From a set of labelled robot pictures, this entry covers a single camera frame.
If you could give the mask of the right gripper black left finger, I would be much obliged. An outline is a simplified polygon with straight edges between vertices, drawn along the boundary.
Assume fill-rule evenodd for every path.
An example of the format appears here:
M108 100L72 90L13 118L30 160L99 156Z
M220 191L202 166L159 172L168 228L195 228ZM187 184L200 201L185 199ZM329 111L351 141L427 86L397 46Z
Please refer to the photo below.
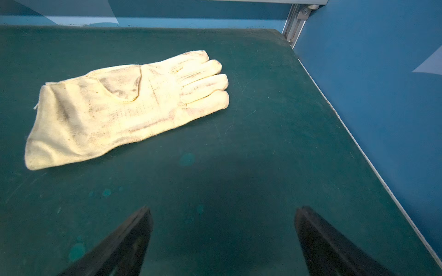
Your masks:
M138 276L144 262L153 230L148 207L134 212L98 246L61 276Z

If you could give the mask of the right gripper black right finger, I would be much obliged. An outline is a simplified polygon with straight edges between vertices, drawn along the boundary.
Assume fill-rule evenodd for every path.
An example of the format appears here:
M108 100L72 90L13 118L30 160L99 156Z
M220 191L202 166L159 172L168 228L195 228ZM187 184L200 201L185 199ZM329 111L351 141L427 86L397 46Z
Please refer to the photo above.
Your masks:
M311 207L297 209L294 226L311 276L393 275Z

